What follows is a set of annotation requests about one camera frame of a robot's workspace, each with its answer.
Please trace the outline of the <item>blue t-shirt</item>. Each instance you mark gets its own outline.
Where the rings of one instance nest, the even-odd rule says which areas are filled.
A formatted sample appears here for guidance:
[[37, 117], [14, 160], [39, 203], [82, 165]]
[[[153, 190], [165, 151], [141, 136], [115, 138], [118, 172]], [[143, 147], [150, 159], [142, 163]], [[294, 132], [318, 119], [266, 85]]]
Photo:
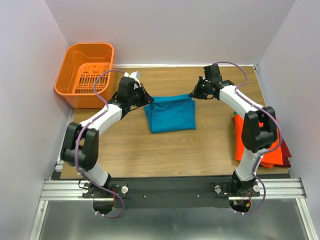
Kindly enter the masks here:
[[196, 129], [196, 102], [188, 95], [157, 96], [144, 107], [153, 134]]

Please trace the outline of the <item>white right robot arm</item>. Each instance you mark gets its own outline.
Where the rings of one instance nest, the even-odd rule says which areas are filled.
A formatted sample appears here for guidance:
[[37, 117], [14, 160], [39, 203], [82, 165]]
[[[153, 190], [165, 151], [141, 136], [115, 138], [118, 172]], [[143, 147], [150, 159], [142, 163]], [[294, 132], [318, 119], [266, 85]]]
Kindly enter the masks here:
[[218, 64], [207, 65], [203, 71], [204, 75], [199, 77], [190, 97], [224, 102], [243, 120], [241, 141], [244, 152], [225, 188], [227, 192], [241, 196], [254, 187], [264, 155], [273, 151], [272, 144], [279, 140], [276, 113], [272, 107], [264, 107], [248, 98], [230, 80], [224, 80]]

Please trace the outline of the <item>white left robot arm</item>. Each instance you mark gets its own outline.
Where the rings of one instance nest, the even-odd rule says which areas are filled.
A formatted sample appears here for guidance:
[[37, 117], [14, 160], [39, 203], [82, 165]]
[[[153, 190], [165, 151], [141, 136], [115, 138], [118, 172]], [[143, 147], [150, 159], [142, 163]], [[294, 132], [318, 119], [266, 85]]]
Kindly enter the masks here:
[[60, 159], [74, 166], [94, 186], [101, 198], [115, 195], [111, 175], [98, 163], [100, 136], [129, 112], [152, 103], [154, 99], [140, 82], [140, 73], [125, 73], [118, 90], [104, 107], [81, 123], [71, 122], [64, 136]]

